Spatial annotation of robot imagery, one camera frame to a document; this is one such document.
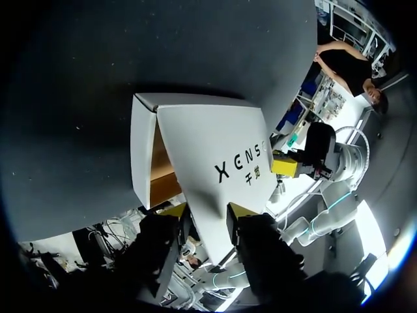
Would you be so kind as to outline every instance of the bright window light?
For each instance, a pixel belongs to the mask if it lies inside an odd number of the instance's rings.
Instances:
[[[233,302],[235,302],[235,300],[237,299],[237,297],[242,293],[243,288],[236,288],[233,293],[231,294],[230,298],[228,298],[227,300],[225,300],[222,305],[220,305],[216,312],[224,312],[226,311],[229,306],[232,305]]]
[[[388,274],[388,256],[386,255],[384,238],[377,220],[375,220],[365,200],[358,205],[356,225],[362,242],[364,257],[366,258],[369,253],[372,253],[378,258],[366,275],[372,287],[377,289]],[[365,284],[364,292],[366,294],[365,302],[371,295],[371,288],[367,284]]]
[[[382,237],[377,220],[375,220],[375,217],[365,200],[358,205],[356,225],[358,226],[360,239],[362,241],[364,256],[372,253],[376,257],[379,257],[386,252],[384,238]]]

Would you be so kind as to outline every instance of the person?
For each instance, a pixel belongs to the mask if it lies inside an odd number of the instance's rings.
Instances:
[[[314,61],[352,96],[365,93],[375,111],[388,111],[386,95],[372,82],[372,64],[358,50],[344,41],[332,41],[318,45]]]
[[[196,241],[193,237],[188,236],[185,245],[183,245],[181,248],[179,261],[182,263],[187,261],[192,269],[198,269],[203,264],[200,259],[194,256],[195,246],[197,245],[199,245],[199,242]]]

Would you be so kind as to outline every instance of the white tube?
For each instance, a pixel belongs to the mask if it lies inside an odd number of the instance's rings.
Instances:
[[[295,196],[291,201],[290,201],[290,203],[288,203],[288,205],[287,205],[287,207],[284,209],[284,211],[283,211],[283,214],[285,214],[285,221],[284,221],[284,227],[282,228],[282,230],[281,229],[279,229],[278,228],[278,230],[280,231],[280,232],[283,232],[283,231],[285,231],[286,229],[287,229],[287,226],[288,226],[288,210],[289,210],[289,208],[295,203],[295,202],[297,202],[298,201],[298,199],[300,199],[302,196],[305,196],[305,195],[321,195],[321,193],[320,192],[303,192],[302,194],[299,194],[299,195],[297,195],[297,196]]]
[[[366,161],[365,161],[365,167],[364,167],[364,170],[362,171],[362,174],[359,176],[358,181],[352,186],[352,190],[355,191],[358,188],[359,184],[362,182],[362,179],[365,176],[365,173],[367,171],[367,168],[369,167],[369,142],[368,142],[368,140],[367,140],[364,132],[362,132],[360,129],[358,129],[358,128],[354,127],[354,126],[345,126],[345,127],[339,128],[336,131],[336,134],[339,133],[339,132],[341,132],[341,131],[343,131],[343,130],[347,130],[347,129],[350,129],[350,130],[353,130],[353,131],[359,133],[359,135],[361,135],[361,137],[363,137],[363,139],[365,141],[365,145],[366,145]]]
[[[179,307],[178,307],[178,308],[185,308],[186,310],[188,310],[195,303],[194,291],[191,289],[191,287],[189,287],[189,285],[187,285],[175,273],[172,275],[172,277],[177,281],[178,284],[180,284],[188,292],[188,295],[190,295],[190,298],[186,302],[184,302],[183,304],[179,305]]]

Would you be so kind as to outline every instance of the box flap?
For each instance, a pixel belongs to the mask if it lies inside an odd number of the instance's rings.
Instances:
[[[199,236],[218,263],[232,248],[227,204],[260,213],[276,187],[262,111],[188,104],[160,106],[157,116]]]
[[[156,114],[134,96],[130,125],[130,164],[133,189],[146,209],[151,208],[151,164]]]

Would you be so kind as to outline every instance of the wall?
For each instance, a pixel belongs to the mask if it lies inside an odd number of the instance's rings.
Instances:
[[[417,202],[417,98],[414,82],[407,78],[386,90],[390,109],[380,121],[372,118],[364,132],[370,138],[369,169],[357,190],[366,200],[389,250],[394,232],[410,218]],[[381,132],[382,139],[375,139]],[[356,225],[347,226],[337,243],[338,256],[326,263],[332,271],[350,273],[361,260],[362,244]]]

